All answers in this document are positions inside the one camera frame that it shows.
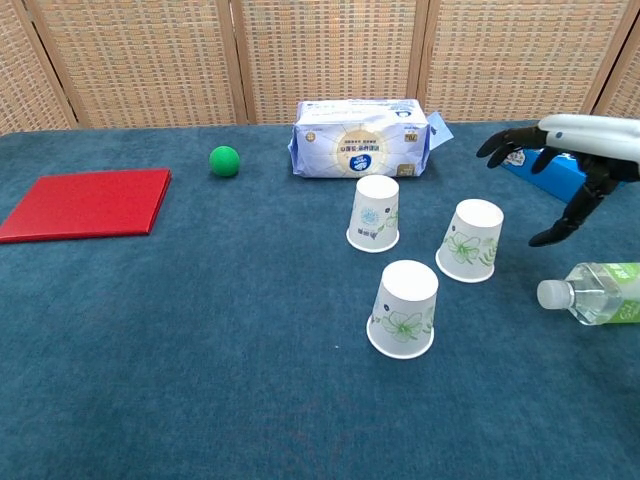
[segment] green bottle label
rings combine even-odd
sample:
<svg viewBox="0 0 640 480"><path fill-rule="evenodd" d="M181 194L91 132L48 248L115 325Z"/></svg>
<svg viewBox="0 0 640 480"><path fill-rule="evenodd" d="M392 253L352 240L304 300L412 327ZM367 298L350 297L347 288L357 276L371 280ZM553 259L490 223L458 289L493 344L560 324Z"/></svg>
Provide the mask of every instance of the green bottle label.
<svg viewBox="0 0 640 480"><path fill-rule="evenodd" d="M607 323L639 323L640 302L625 300L616 314Z"/></svg>
<svg viewBox="0 0 640 480"><path fill-rule="evenodd" d="M621 285L634 282L640 275L640 264L637 263L604 263L602 266Z"/></svg>

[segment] robot finger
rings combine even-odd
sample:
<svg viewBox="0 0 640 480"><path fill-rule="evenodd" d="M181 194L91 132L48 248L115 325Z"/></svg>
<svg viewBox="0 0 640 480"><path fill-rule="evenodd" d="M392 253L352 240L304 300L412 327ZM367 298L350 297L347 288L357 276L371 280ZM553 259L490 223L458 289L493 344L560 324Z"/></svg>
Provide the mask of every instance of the robot finger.
<svg viewBox="0 0 640 480"><path fill-rule="evenodd" d="M563 240L566 240L569 235L577 229L577 226L570 226L566 222L558 220L550 229L531 237L531 240L529 240L529 246L545 247L547 245L553 245L554 243L560 243Z"/></svg>
<svg viewBox="0 0 640 480"><path fill-rule="evenodd" d="M538 155L538 158L536 158L536 161L533 163L533 167L531 167L531 173L535 175L543 171L547 167L547 165L551 163L551 160L553 160L559 153L560 151L555 148L545 147L542 152L540 152L540 155Z"/></svg>
<svg viewBox="0 0 640 480"><path fill-rule="evenodd" d="M500 165L504 161L505 158L507 158L510 154L512 154L516 150L520 150L520 147L518 147L517 145L513 145L513 144L501 145L500 147L498 147L498 149L495 152L493 152L493 155L491 155L491 158L487 162L487 167L496 168L498 165Z"/></svg>
<svg viewBox="0 0 640 480"><path fill-rule="evenodd" d="M500 146L504 145L504 137L508 130L503 130L502 132L495 133L489 137L489 139L482 144L482 146L478 149L476 153L476 157L482 158L486 157L493 151L495 151Z"/></svg>

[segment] plastic water bottle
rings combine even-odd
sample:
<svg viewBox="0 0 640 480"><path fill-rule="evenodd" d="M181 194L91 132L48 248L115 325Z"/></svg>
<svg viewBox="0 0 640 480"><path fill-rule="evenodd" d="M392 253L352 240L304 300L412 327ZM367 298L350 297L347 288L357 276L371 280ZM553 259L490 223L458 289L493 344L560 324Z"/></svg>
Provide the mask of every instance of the plastic water bottle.
<svg viewBox="0 0 640 480"><path fill-rule="evenodd" d="M585 325L640 323L640 263L579 263L564 280L540 282L538 302Z"/></svg>

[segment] green ball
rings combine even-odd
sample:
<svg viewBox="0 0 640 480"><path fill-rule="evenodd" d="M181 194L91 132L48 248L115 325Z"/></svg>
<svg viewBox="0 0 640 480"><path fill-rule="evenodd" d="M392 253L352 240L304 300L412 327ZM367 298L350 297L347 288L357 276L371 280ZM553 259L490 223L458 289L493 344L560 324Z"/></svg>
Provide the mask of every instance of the green ball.
<svg viewBox="0 0 640 480"><path fill-rule="evenodd" d="M221 146L209 155L211 171L221 177L233 177L240 168L240 156L233 148Z"/></svg>

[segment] logo on package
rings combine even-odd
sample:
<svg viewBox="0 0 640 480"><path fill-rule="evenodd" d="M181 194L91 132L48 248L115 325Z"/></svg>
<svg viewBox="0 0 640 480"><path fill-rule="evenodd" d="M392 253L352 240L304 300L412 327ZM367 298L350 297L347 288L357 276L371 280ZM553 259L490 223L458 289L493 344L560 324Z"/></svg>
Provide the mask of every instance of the logo on package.
<svg viewBox="0 0 640 480"><path fill-rule="evenodd" d="M524 152L522 150L518 150L517 152L511 152L507 155L507 158L504 159L504 163L507 165L513 165L514 167L521 167L524 165L524 162L527 160Z"/></svg>
<svg viewBox="0 0 640 480"><path fill-rule="evenodd" d="M396 169L398 177L413 177L416 174L416 166L412 163L402 163Z"/></svg>
<svg viewBox="0 0 640 480"><path fill-rule="evenodd" d="M364 172L371 166L371 156L358 155L357 157L351 157L349 161L349 168L356 172Z"/></svg>

